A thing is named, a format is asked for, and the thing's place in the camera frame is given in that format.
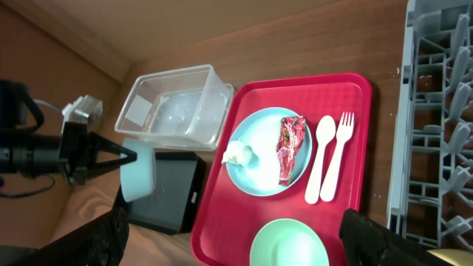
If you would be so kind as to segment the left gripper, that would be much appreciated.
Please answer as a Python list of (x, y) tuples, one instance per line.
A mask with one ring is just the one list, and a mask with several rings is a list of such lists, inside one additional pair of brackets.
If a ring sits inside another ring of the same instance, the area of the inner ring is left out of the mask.
[(135, 162), (137, 153), (100, 136), (89, 134), (87, 125), (66, 122), (58, 162), (70, 185), (84, 185), (86, 175), (96, 178)]

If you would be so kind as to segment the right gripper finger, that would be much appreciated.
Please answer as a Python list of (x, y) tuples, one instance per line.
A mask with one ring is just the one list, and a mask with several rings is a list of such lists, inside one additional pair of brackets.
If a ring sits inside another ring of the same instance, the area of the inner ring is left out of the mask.
[(349, 266), (452, 266), (352, 208), (343, 214), (339, 237)]

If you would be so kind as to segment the light blue bowl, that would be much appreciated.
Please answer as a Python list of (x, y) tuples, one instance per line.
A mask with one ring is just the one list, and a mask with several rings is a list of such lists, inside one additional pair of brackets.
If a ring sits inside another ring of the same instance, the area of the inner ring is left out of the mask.
[(123, 198), (132, 202), (153, 193), (156, 188), (156, 159), (151, 143), (125, 138), (122, 147), (137, 154), (136, 160), (120, 167)]

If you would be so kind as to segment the green bowl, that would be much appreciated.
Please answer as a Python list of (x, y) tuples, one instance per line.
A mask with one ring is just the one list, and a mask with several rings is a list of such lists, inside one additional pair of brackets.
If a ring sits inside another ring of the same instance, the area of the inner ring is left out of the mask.
[(329, 266), (325, 246), (316, 232), (295, 219), (275, 219), (253, 239), (250, 266)]

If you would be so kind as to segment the red snack wrapper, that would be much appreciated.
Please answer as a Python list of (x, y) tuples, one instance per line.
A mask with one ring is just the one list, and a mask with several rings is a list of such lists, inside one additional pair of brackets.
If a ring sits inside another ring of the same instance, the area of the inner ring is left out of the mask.
[(288, 186), (293, 179), (296, 155), (305, 138), (305, 119), (302, 116), (281, 119), (276, 153), (279, 160), (279, 184)]

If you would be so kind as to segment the white tissue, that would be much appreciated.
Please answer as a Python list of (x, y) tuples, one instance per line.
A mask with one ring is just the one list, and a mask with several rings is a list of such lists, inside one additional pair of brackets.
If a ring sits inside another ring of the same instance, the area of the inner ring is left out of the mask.
[(222, 156), (222, 164), (231, 164), (236, 166), (249, 166), (255, 164), (258, 160), (253, 149), (238, 140), (231, 141)]

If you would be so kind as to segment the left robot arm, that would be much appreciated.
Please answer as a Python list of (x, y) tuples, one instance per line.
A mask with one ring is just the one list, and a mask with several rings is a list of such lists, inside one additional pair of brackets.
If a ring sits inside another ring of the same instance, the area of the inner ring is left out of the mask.
[(137, 160), (137, 153), (89, 130), (85, 118), (64, 118), (60, 136), (35, 132), (44, 114), (27, 86), (1, 81), (1, 173), (29, 179), (61, 174), (70, 185), (114, 171)]

